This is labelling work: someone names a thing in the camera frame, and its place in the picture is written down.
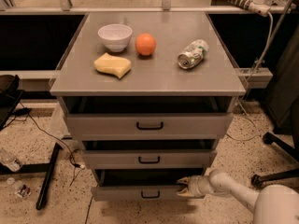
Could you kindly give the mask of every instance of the drawer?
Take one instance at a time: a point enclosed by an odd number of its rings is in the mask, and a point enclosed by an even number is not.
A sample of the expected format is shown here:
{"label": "drawer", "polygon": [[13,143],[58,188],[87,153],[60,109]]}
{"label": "drawer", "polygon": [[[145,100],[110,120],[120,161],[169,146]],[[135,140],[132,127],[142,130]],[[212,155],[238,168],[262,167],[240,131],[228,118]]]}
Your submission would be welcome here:
{"label": "drawer", "polygon": [[203,169],[96,170],[99,187],[92,188],[96,201],[185,200],[177,196],[183,189],[177,180],[202,175]]}
{"label": "drawer", "polygon": [[220,139],[233,120],[229,113],[68,115],[78,140]]}
{"label": "drawer", "polygon": [[207,168],[216,150],[120,150],[84,151],[89,169]]}

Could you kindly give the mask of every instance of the silver can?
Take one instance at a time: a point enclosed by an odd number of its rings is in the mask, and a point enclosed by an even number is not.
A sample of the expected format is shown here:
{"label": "silver can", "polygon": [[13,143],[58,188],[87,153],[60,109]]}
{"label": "silver can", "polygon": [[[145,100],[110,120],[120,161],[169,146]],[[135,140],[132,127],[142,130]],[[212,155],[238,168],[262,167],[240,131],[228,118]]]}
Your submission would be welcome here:
{"label": "silver can", "polygon": [[183,69],[191,69],[199,64],[208,53],[208,44],[204,40],[193,41],[178,56],[178,65]]}

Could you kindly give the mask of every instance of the gray tabletop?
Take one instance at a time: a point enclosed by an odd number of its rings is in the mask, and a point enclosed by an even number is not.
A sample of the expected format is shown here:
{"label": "gray tabletop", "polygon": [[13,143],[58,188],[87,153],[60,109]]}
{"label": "gray tabletop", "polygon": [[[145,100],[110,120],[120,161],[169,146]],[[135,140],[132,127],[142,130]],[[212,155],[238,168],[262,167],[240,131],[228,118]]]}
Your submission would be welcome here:
{"label": "gray tabletop", "polygon": [[[129,46],[110,52],[97,31],[111,23],[133,29]],[[155,52],[141,57],[135,39],[152,34]],[[209,53],[190,70],[178,66],[178,55],[194,40],[203,39]],[[93,62],[105,52],[127,58],[132,68],[122,79],[99,73]],[[55,96],[200,95],[237,96],[245,93],[231,62],[203,12],[94,12],[90,13],[51,90]]]}

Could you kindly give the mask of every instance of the chair caster wheel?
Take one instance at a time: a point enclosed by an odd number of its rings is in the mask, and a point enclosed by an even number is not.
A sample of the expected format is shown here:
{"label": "chair caster wheel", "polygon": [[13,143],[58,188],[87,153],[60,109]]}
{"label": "chair caster wheel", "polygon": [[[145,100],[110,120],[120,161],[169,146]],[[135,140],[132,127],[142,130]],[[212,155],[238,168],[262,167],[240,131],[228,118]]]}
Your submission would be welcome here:
{"label": "chair caster wheel", "polygon": [[271,145],[273,143],[271,133],[266,133],[263,135],[263,143],[266,145]]}
{"label": "chair caster wheel", "polygon": [[256,188],[259,188],[261,185],[262,185],[262,181],[260,181],[260,176],[259,175],[254,175],[252,178],[251,178],[251,184],[252,186],[256,187]]}

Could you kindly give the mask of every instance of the white bowl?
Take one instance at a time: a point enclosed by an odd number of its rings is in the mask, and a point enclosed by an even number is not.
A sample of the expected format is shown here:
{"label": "white bowl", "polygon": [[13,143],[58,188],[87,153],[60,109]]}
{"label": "white bowl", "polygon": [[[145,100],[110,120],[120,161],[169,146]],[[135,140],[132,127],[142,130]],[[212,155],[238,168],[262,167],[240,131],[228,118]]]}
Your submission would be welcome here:
{"label": "white bowl", "polygon": [[98,35],[105,47],[113,52],[120,52],[128,46],[132,32],[133,31],[129,26],[123,24],[110,24],[103,26],[98,31]]}

